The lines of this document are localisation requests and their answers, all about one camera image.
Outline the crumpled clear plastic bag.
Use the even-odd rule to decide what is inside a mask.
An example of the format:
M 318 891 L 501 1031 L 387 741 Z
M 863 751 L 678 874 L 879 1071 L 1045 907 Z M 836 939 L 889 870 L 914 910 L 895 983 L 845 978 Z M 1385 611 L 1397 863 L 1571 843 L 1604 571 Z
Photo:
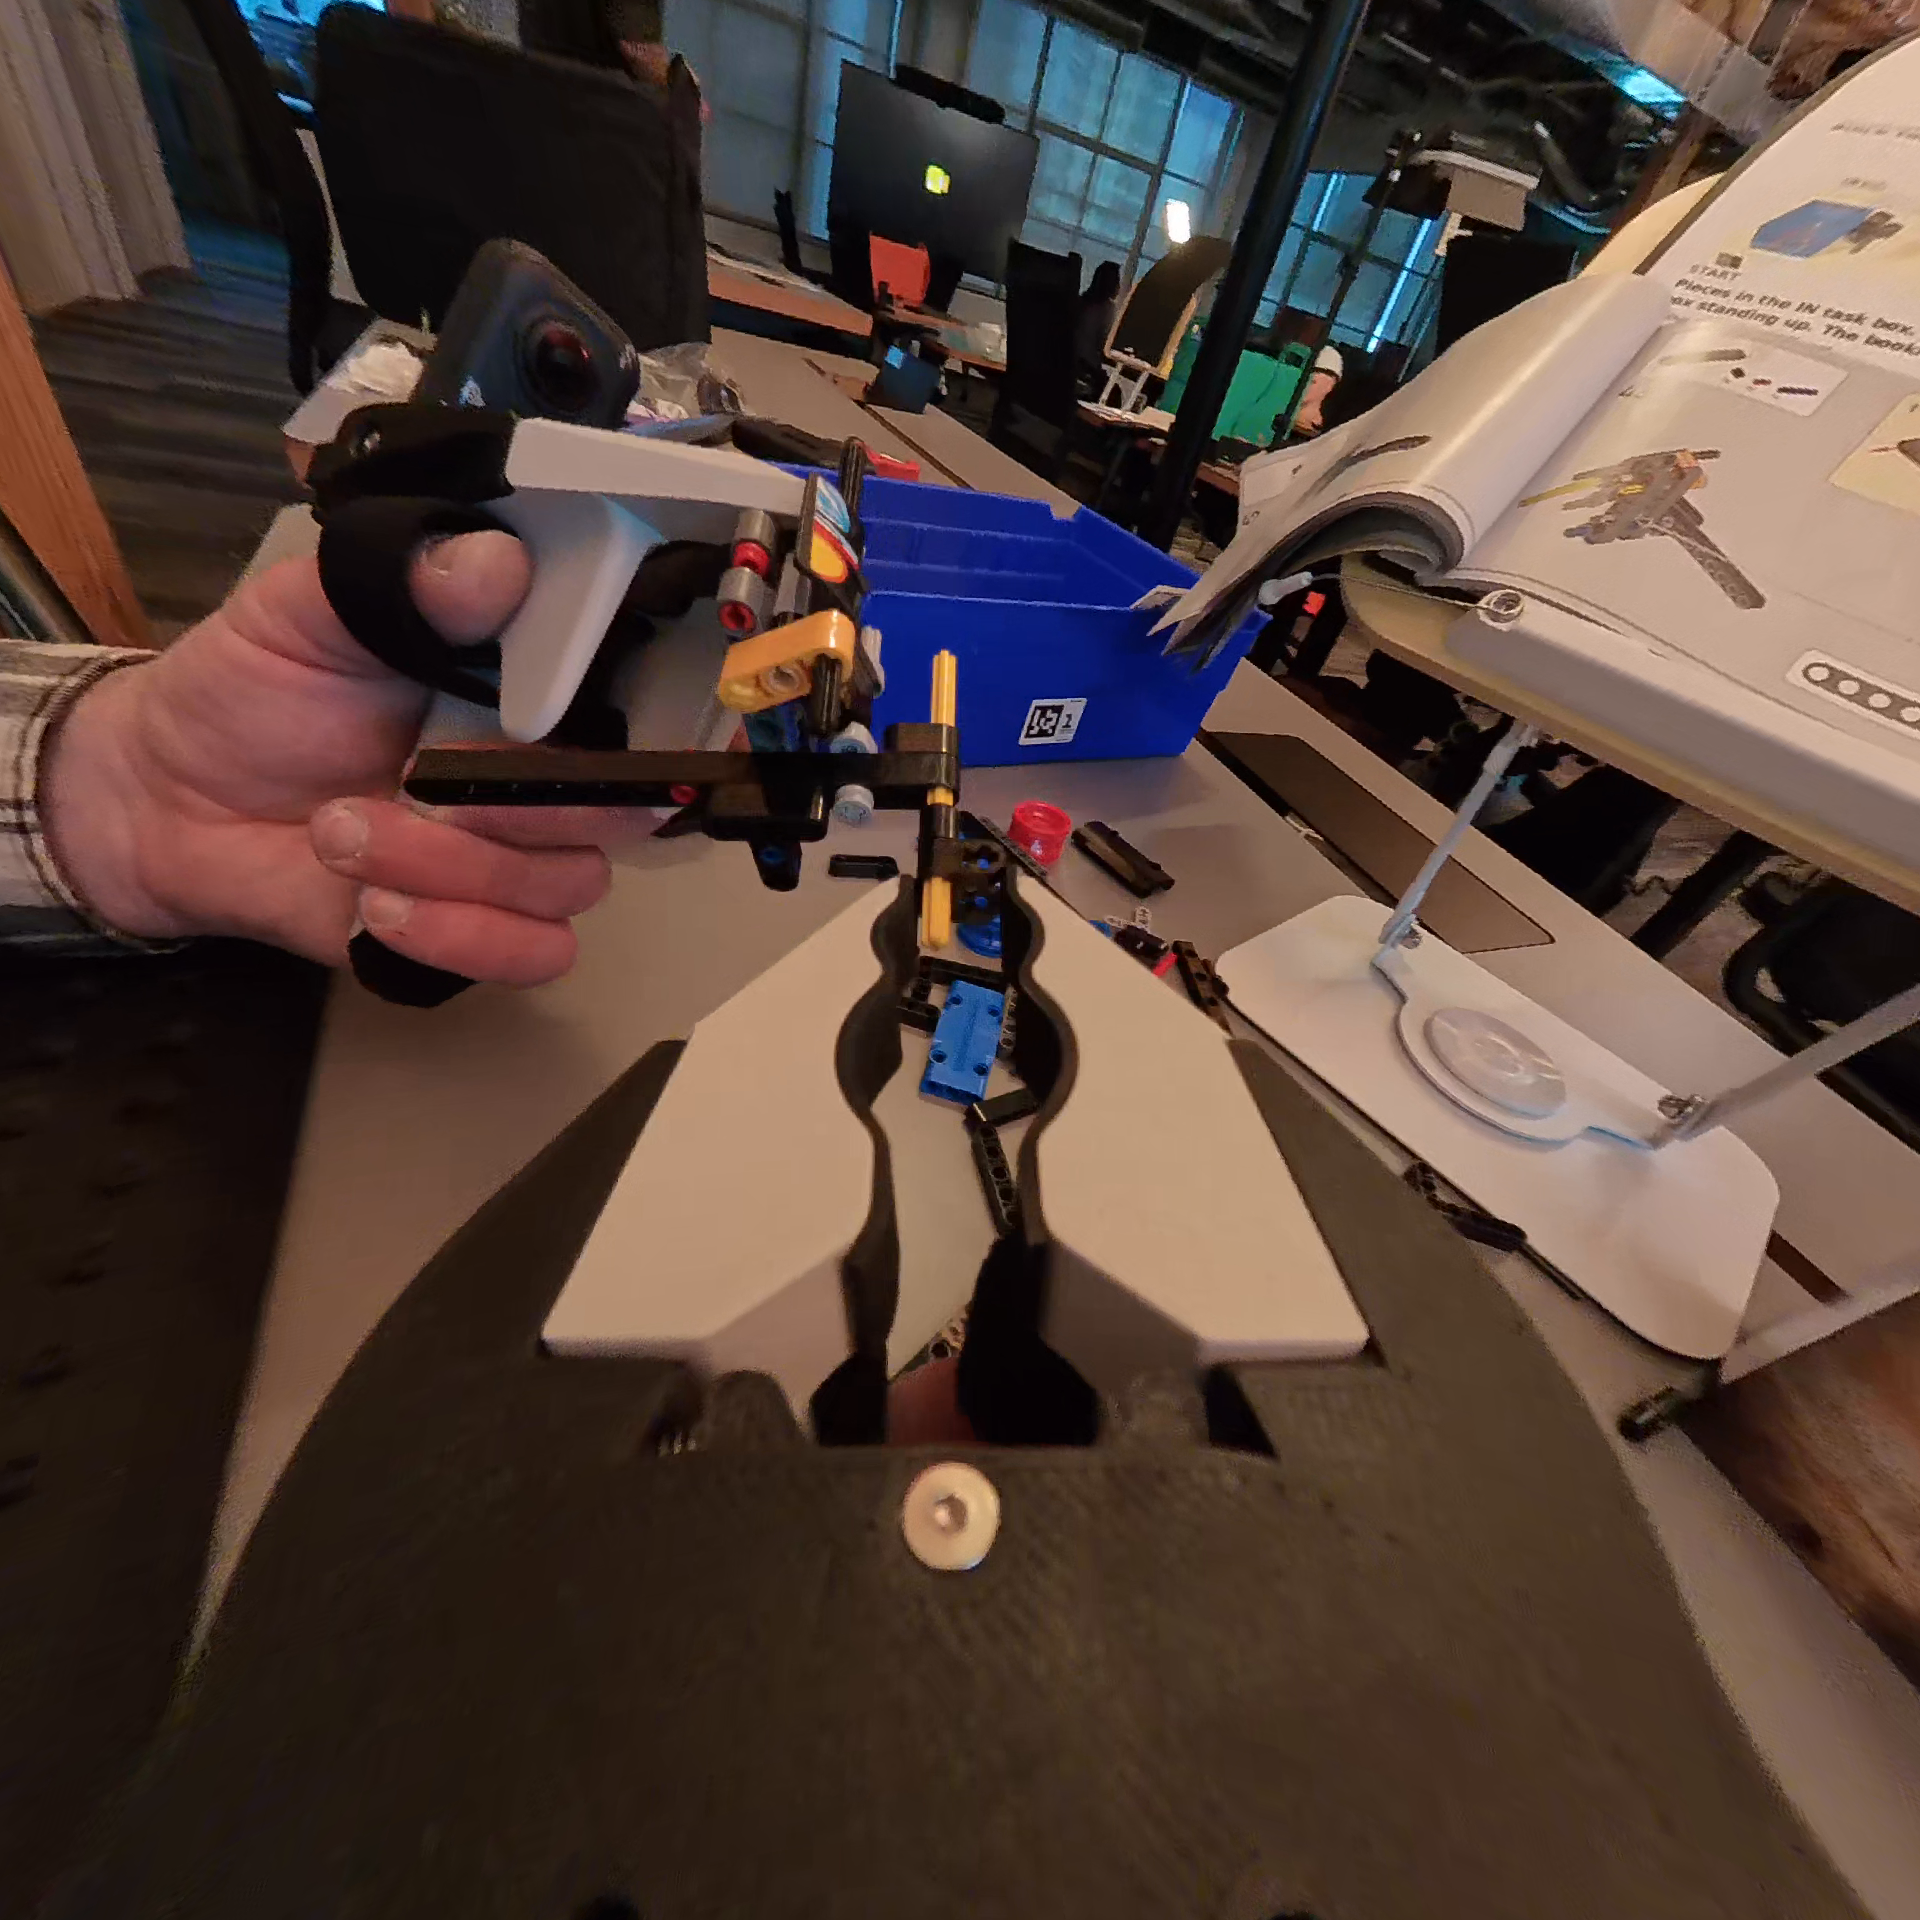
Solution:
M 678 342 L 639 353 L 639 383 L 620 426 L 651 438 L 714 438 L 748 413 L 735 383 L 708 359 L 708 349 Z M 290 413 L 281 434 L 301 447 L 337 438 L 350 413 L 412 399 L 421 385 L 425 352 L 401 338 L 366 338 L 330 370 Z

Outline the black curved toy panel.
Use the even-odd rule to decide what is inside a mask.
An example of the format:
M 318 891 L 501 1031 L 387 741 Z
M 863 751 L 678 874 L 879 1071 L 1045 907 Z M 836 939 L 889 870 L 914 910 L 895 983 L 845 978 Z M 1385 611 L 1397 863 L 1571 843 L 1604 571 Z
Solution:
M 1139 901 L 1162 895 L 1174 883 L 1174 878 L 1153 854 L 1135 848 L 1108 822 L 1079 822 L 1071 826 L 1071 846 Z

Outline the person's left hand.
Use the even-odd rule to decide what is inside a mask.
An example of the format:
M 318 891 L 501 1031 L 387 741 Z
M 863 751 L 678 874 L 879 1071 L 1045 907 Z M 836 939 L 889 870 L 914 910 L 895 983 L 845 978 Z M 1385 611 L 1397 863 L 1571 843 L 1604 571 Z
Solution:
M 71 870 L 140 937 L 346 968 L 366 929 L 481 985 L 557 981 L 622 821 L 413 806 L 401 776 L 425 705 L 330 608 L 316 557 L 261 568 L 83 699 L 60 749 Z

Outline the black angled toy beam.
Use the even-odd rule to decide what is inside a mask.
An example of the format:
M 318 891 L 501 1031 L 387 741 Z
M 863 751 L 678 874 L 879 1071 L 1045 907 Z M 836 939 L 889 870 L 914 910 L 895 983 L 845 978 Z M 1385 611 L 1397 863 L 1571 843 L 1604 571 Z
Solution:
M 1483 1211 L 1453 1187 L 1425 1161 L 1412 1161 L 1401 1173 L 1403 1184 L 1419 1194 L 1434 1214 L 1447 1219 L 1452 1231 L 1477 1245 L 1516 1254 L 1530 1248 L 1523 1224 Z

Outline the toy brick assembly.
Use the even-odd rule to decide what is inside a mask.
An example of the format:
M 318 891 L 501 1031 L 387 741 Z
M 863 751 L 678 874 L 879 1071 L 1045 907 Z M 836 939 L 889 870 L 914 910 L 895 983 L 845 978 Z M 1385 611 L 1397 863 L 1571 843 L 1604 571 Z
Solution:
M 609 803 L 678 813 L 694 831 L 751 850 L 762 883 L 799 881 L 845 793 L 918 821 L 917 901 L 924 943 L 953 937 L 955 898 L 986 879 L 958 843 L 962 751 L 955 661 L 930 670 L 929 719 L 863 731 L 883 691 L 879 639 L 862 624 L 862 485 L 876 473 L 859 438 L 804 480 L 793 528 L 740 513 L 716 602 L 724 634 L 708 707 L 724 723 L 762 722 L 748 754 L 716 747 L 546 749 L 535 745 L 421 747 L 406 790 L 452 806 Z

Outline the blue storage bin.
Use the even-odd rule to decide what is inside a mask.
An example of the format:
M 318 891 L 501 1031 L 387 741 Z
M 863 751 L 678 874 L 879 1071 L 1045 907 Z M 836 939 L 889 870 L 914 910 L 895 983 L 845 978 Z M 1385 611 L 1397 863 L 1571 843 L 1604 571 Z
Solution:
M 1193 571 L 1093 509 L 869 474 L 857 512 L 884 673 L 871 727 L 929 719 L 930 663 L 953 654 L 969 770 L 1179 755 L 1266 626 L 1250 608 L 1212 663 L 1170 655 L 1143 595 Z

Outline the blue flat toy panel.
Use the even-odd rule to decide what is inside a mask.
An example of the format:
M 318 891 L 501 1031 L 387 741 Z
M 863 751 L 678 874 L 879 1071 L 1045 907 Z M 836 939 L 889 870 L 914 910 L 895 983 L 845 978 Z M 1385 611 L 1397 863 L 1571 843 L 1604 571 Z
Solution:
M 1003 989 L 971 981 L 949 983 L 929 1038 L 918 1091 L 955 1109 L 986 1098 L 1001 1050 L 1003 1018 Z

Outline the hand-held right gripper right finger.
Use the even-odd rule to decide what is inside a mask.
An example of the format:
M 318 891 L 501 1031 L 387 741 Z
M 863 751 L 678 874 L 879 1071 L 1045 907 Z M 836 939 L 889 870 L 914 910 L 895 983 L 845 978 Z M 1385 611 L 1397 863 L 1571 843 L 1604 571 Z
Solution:
M 1051 891 L 1009 879 L 1013 1069 L 1036 1098 L 982 1264 L 959 1407 L 988 1445 L 1087 1445 L 1147 1376 L 1350 1360 L 1369 1327 L 1252 1086 L 1252 1050 Z

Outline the person's left forearm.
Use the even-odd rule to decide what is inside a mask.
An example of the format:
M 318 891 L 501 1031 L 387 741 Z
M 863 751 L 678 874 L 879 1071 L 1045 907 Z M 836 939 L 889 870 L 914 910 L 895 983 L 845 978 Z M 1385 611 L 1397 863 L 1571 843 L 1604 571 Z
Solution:
M 167 952 L 111 918 L 71 870 L 60 749 L 83 699 L 150 651 L 2 638 L 2 945 L 21 952 Z

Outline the black office chair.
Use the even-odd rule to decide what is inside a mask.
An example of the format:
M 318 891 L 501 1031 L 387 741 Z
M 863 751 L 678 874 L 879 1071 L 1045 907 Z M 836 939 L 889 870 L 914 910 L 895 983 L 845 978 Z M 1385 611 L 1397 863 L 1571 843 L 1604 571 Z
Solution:
M 321 16 L 321 165 L 370 313 L 437 331 L 481 247 L 539 250 L 650 352 L 711 338 L 703 98 L 370 7 Z

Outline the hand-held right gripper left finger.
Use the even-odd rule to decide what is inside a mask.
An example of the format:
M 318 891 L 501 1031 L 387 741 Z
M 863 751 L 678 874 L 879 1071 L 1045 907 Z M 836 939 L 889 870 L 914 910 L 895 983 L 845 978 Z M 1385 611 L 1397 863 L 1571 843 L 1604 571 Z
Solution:
M 887 1427 L 895 1184 L 876 1102 L 903 1065 L 913 879 L 871 886 L 697 1021 L 542 1342 L 772 1378 L 825 1445 Z

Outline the black computer monitor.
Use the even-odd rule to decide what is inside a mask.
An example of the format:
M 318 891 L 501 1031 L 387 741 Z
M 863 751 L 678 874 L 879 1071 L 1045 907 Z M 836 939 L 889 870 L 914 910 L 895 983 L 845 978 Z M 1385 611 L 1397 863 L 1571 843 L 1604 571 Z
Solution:
M 825 227 L 921 247 L 938 272 L 1001 283 L 1039 168 L 1039 138 L 843 63 Z

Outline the white book stand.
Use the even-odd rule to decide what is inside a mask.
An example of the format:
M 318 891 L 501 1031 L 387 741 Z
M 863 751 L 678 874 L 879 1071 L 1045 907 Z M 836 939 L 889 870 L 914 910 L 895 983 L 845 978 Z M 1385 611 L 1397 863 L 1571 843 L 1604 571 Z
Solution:
M 1516 592 L 1468 595 L 1452 658 L 1859 848 L 1916 863 L 1916 741 L 1779 703 L 1641 638 Z M 1223 959 L 1243 1017 L 1655 1345 L 1734 1343 L 1779 1185 L 1731 1120 L 1793 1080 L 1666 1088 L 1505 985 L 1417 914 L 1462 838 L 1462 806 L 1394 910 L 1321 902 Z

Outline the instruction booklet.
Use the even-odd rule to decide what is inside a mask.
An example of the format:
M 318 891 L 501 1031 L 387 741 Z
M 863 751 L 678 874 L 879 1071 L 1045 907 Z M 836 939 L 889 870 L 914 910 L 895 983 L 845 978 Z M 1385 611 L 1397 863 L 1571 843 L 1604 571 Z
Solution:
M 1916 741 L 1916 110 L 1908 33 L 1629 272 L 1534 295 L 1325 442 L 1250 461 L 1236 534 L 1158 601 L 1166 649 L 1366 555 Z

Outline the grey desk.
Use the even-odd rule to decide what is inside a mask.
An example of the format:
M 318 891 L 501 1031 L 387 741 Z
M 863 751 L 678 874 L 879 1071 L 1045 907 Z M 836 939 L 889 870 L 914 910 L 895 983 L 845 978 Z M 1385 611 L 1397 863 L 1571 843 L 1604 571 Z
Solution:
M 1382 891 L 1374 858 L 1394 840 L 1409 858 L 1447 824 L 1447 808 L 1343 731 L 1305 683 L 1236 667 L 1206 715 L 1212 733 L 1261 733 L 1319 755 L 1338 800 L 1325 824 L 1301 824 L 1212 754 L 1077 761 L 969 781 L 1001 822 L 1036 795 L 1116 824 L 1174 870 L 1167 923 L 1223 952 L 1323 898 Z M 502 1184 L 575 1120 L 644 1049 L 691 1031 L 724 995 L 806 939 L 871 883 L 810 878 L 774 895 L 735 851 L 689 838 L 630 848 L 611 898 L 589 914 L 575 968 L 531 991 L 468 991 L 437 1013 L 393 1007 L 337 975 L 309 1080 L 293 1182 L 261 1309 L 252 1381 L 213 1525 L 194 1641 L 250 1541 L 274 1480 L 327 1392 L 419 1269 Z M 1531 943 L 1491 949 L 1483 963 L 1585 1032 L 1676 1086 L 1674 1071 L 1748 1077 L 1762 1038 L 1693 991 L 1668 961 L 1559 894 L 1501 846 L 1469 840 L 1459 858 L 1489 895 L 1538 923 Z M 903 1248 L 891 1363 L 914 1357 L 971 1294 L 989 1249 L 964 1122 L 913 1086 L 879 1102 L 895 1154 Z M 1769 1254 L 1747 1317 L 1740 1376 L 1697 1427 L 1629 1446 L 1628 1459 L 1663 1528 L 1689 1600 L 1709 1626 L 1729 1687 L 1835 1669 L 1852 1687 L 1846 1631 L 1806 1600 L 1817 1578 L 1833 1607 L 1916 1664 L 1916 1151 L 1828 1088 L 1799 1088 L 1755 1111 L 1751 1144 L 1772 1165 L 1790 1254 Z M 1599 1417 L 1686 1366 L 1573 1302 L 1537 1265 L 1478 1257 L 1534 1312 Z

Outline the black pole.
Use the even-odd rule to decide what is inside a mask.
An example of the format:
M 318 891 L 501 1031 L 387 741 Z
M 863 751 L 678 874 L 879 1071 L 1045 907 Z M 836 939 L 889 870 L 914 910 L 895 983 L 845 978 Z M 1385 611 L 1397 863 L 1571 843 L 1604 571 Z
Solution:
M 1321 1 L 1309 16 L 1303 55 L 1245 197 L 1228 270 L 1143 503 L 1139 534 L 1162 551 L 1170 551 L 1179 531 L 1193 480 L 1214 441 L 1215 415 L 1252 333 L 1258 304 L 1366 11 L 1366 1 Z

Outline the black dotted floor mat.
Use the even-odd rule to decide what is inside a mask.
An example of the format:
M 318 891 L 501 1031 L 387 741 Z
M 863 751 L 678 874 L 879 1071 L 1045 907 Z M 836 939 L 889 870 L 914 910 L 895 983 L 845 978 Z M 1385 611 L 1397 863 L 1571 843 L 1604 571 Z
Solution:
M 175 1687 L 327 994 L 252 943 L 5 957 L 5 1914 Z

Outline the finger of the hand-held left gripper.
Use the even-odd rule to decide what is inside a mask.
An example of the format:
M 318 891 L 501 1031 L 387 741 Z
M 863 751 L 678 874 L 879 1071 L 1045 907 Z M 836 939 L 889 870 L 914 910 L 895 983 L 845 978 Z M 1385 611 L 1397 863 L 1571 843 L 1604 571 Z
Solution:
M 555 501 L 602 496 L 667 543 L 726 541 L 746 512 L 793 528 L 806 490 L 796 473 L 735 447 L 557 419 L 516 419 L 507 486 L 507 525 L 519 537 Z

